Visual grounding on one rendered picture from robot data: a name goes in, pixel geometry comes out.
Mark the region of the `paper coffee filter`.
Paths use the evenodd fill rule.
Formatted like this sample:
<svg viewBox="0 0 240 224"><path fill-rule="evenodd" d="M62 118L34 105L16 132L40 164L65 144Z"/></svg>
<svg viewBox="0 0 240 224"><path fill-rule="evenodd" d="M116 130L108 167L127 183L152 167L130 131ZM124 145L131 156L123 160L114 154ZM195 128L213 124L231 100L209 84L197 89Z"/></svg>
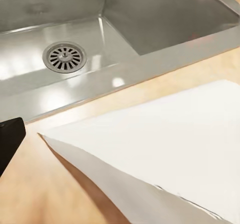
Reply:
<svg viewBox="0 0 240 224"><path fill-rule="evenodd" d="M39 131L131 224L240 224L240 85L218 79Z"/></svg>

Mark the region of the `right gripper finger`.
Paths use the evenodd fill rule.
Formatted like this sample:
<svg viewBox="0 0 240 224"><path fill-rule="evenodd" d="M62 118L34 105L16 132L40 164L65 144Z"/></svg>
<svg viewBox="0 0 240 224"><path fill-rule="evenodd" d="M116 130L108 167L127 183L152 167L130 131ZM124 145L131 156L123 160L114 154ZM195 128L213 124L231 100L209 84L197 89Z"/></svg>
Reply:
<svg viewBox="0 0 240 224"><path fill-rule="evenodd" d="M0 177L26 136L21 117L0 122Z"/></svg>

